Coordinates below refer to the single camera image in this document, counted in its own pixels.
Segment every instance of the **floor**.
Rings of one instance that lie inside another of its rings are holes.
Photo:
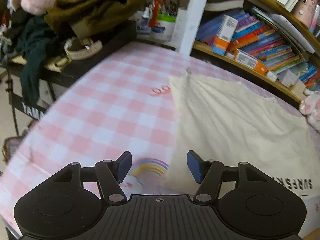
[[[21,87],[20,87],[20,80],[18,77],[13,78],[13,90],[16,94],[21,95]],[[0,148],[2,148],[3,141],[5,138],[15,136],[15,130],[12,120],[12,112],[11,106],[8,103],[8,94],[5,91],[7,85],[2,80],[0,83]],[[26,116],[25,114],[16,111],[17,114],[17,121],[19,132],[31,121],[31,118]],[[2,160],[2,156],[0,159],[0,171],[4,171],[5,169],[5,162]],[[4,228],[4,224],[0,219],[0,239],[7,240],[7,233]]]

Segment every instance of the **beige cloth bag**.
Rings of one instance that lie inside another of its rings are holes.
[[[180,124],[166,187],[195,193],[199,185],[186,161],[194,150],[225,166],[249,162],[297,195],[320,195],[320,161],[304,117],[241,84],[212,77],[170,77],[170,87]]]

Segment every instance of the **green lid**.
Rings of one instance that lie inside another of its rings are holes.
[[[165,14],[158,14],[157,20],[174,23],[176,22],[176,18],[173,16],[165,15]]]

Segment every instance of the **white and orange box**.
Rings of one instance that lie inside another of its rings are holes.
[[[227,47],[232,39],[232,36],[237,28],[238,21],[233,19],[228,15],[224,15],[214,39],[213,44],[211,45],[212,51],[219,55],[224,56],[226,53]]]
[[[264,75],[267,72],[267,66],[264,65],[261,60],[255,58],[254,56],[251,56],[250,54],[240,49],[236,49],[234,51],[234,55],[235,61],[246,65],[247,67],[257,71],[258,73]]]

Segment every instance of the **pink checkered tablecloth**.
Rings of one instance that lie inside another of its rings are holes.
[[[19,232],[17,200],[71,162],[94,166],[132,153],[133,165],[121,184],[131,193],[159,194],[170,165],[177,120],[168,77],[203,74],[241,82],[255,93],[273,94],[228,71],[175,51],[132,42],[106,58],[64,93],[26,137],[0,181],[0,213]],[[298,110],[276,98],[290,114]],[[317,151],[320,136],[310,128]],[[146,187],[148,180],[154,185]],[[96,193],[92,183],[85,185]]]

